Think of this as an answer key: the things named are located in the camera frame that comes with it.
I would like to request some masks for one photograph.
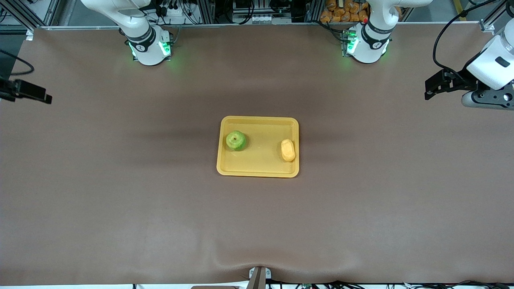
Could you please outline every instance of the rectangular tray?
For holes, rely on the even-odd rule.
[[[232,131],[246,136],[246,148],[232,151],[225,138]],[[284,161],[280,143],[290,139],[295,145],[296,158]],[[219,132],[218,172],[231,176],[295,177],[300,171],[299,125],[290,117],[227,116]]]

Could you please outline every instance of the green fruit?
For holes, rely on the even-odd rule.
[[[233,131],[228,134],[227,146],[235,151],[240,151],[245,148],[246,145],[246,137],[240,131]]]

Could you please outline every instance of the yellow potato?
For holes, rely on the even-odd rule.
[[[296,158],[295,145],[292,143],[292,140],[284,139],[280,143],[280,150],[285,161],[293,161]]]

